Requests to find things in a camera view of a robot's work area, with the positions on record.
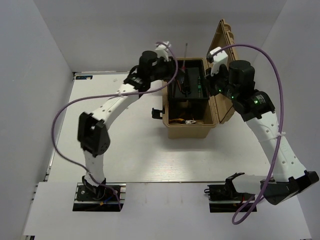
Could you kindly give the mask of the blue red handled screwdriver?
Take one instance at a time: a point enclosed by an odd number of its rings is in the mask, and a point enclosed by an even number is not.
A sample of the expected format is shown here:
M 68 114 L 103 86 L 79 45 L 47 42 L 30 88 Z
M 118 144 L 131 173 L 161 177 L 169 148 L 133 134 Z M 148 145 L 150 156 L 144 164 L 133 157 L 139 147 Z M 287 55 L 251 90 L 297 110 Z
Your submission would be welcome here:
M 182 67 L 181 70 L 183 73 L 186 71 L 186 59 L 187 59 L 187 51 L 188 51 L 188 43 L 185 43 L 185 48 L 184 48 L 184 56 L 183 56 L 183 62 L 182 62 Z

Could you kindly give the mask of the green black precision screwdriver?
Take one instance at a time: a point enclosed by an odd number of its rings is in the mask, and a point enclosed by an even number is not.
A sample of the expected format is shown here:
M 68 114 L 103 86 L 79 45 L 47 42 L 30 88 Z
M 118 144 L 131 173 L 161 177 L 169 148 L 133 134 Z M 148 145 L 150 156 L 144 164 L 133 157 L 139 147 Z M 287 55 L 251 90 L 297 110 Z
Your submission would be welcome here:
M 197 78 L 197 91 L 198 91 L 198 97 L 201 96 L 201 92 L 202 92 L 202 83 L 201 83 L 201 77 L 198 76 Z

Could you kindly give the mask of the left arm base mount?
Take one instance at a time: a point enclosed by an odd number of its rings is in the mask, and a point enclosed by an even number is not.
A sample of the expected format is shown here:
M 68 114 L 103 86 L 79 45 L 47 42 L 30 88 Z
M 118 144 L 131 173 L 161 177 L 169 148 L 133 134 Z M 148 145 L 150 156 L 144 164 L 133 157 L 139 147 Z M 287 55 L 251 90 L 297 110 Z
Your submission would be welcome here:
M 73 212 L 120 212 L 118 200 L 120 202 L 120 207 L 122 208 L 125 203 L 126 197 L 126 184 L 119 183 L 116 185 L 108 185 L 113 188 L 117 197 L 114 195 L 113 191 L 108 188 L 102 188 L 102 193 L 97 196 L 94 195 L 88 188 L 86 188 L 82 183 L 78 183 L 74 201 L 73 201 Z

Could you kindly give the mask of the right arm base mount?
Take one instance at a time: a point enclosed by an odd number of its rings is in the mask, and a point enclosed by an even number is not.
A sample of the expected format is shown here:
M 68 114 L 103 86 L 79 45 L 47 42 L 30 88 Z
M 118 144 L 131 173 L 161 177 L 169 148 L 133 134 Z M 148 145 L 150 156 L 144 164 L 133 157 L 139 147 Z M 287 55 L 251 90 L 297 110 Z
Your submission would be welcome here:
M 211 184 L 204 190 L 209 199 L 210 213 L 235 213 L 251 197 L 248 193 L 227 190 L 224 184 Z

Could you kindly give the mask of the yellow black needle-nose pliers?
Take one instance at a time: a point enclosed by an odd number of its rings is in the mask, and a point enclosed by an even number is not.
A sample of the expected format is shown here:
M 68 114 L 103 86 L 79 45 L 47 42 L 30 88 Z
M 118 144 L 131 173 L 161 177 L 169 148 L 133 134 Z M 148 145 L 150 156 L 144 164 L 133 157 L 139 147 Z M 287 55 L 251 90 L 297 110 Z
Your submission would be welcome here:
M 202 121 L 190 119 L 190 120 L 184 120 L 183 123 L 186 125 L 193 125 L 193 124 L 201 124 Z

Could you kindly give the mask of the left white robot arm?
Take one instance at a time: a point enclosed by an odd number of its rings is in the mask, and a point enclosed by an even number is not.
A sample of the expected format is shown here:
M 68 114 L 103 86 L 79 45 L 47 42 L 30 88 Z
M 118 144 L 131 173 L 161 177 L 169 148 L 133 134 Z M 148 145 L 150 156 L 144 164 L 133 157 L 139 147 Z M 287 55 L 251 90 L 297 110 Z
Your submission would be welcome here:
M 82 183 L 94 199 L 105 196 L 106 178 L 103 170 L 104 153 L 111 144 L 108 130 L 116 118 L 129 105 L 139 100 L 157 80 L 174 80 L 178 73 L 178 61 L 175 57 L 164 57 L 155 51 L 144 51 L 125 78 L 113 99 L 91 113 L 83 112 L 79 116 L 77 140 L 83 150 L 85 167 L 88 170 L 82 177 Z

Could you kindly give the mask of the tan plastic toolbox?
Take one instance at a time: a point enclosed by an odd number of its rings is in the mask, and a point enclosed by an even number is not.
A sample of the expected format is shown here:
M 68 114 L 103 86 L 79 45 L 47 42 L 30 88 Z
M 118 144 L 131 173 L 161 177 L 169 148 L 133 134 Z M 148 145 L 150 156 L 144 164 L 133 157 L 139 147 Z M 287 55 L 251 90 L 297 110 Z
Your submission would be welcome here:
M 205 58 L 186 58 L 187 59 L 203 59 L 204 62 L 204 80 L 207 70 L 210 70 L 212 63 L 208 63 Z M 210 96 L 208 101 L 184 101 L 169 102 L 168 87 L 162 90 L 162 108 L 152 109 L 152 117 L 161 119 L 167 128 L 168 138 L 196 138 L 204 139 L 207 137 L 211 129 L 219 124 L 229 121 L 235 113 L 232 101 L 222 94 Z M 202 121 L 201 124 L 169 124 L 170 119 L 181 118 L 184 120 Z

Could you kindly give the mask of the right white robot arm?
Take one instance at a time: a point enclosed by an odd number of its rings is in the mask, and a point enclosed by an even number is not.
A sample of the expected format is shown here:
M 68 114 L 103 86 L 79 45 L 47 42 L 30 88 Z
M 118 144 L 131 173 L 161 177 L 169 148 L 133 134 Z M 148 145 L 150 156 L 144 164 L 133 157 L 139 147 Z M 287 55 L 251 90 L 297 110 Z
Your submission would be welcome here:
M 211 96 L 219 94 L 232 102 L 234 110 L 254 133 L 273 167 L 270 177 L 254 177 L 244 173 L 226 179 L 226 195 L 236 200 L 243 193 L 258 194 L 272 205 L 305 191 L 320 178 L 299 161 L 284 134 L 275 106 L 264 91 L 255 88 L 255 69 L 246 60 L 213 62 L 206 71 Z

